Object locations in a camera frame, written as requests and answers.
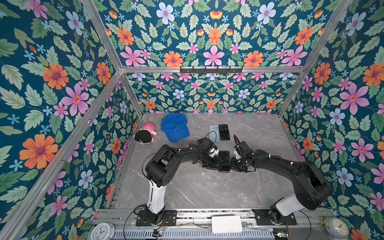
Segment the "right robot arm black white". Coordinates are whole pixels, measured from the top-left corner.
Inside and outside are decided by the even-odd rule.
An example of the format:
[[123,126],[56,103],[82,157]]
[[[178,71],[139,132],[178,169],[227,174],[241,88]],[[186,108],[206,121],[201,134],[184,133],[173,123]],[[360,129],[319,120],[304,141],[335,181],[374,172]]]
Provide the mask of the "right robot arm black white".
[[275,202],[268,213],[271,223],[282,224],[288,216],[303,209],[316,210],[333,193],[324,174],[313,162],[285,160],[263,150],[253,151],[246,142],[235,139],[232,169],[247,173],[249,167],[283,176],[291,181],[294,193]]

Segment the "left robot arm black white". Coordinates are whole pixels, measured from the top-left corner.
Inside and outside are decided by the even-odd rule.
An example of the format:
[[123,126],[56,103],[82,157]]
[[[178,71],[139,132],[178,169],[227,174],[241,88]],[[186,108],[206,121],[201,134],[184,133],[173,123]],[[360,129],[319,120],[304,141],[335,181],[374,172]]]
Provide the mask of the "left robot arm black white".
[[167,185],[175,177],[181,164],[191,162],[208,169],[218,166],[219,149],[208,138],[198,140],[187,147],[173,148],[163,145],[152,155],[145,167],[149,181],[149,197],[145,205],[146,218],[158,225],[164,217]]

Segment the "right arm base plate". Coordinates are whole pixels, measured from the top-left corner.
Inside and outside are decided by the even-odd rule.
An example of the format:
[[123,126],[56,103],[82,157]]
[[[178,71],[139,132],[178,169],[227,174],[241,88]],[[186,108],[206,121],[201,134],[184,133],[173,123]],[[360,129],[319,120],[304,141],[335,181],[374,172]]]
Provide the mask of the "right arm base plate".
[[255,219],[258,226],[281,226],[286,224],[289,226],[297,225],[294,214],[283,216],[278,211],[270,209],[252,209],[252,212],[255,214]]

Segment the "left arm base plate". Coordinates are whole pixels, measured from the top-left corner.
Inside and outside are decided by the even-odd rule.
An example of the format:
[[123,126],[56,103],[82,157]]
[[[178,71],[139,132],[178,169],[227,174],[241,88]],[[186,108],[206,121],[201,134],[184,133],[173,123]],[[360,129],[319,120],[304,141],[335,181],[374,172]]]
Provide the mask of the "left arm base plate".
[[177,221],[176,210],[162,210],[153,214],[149,210],[141,210],[137,216],[137,227],[175,226]]

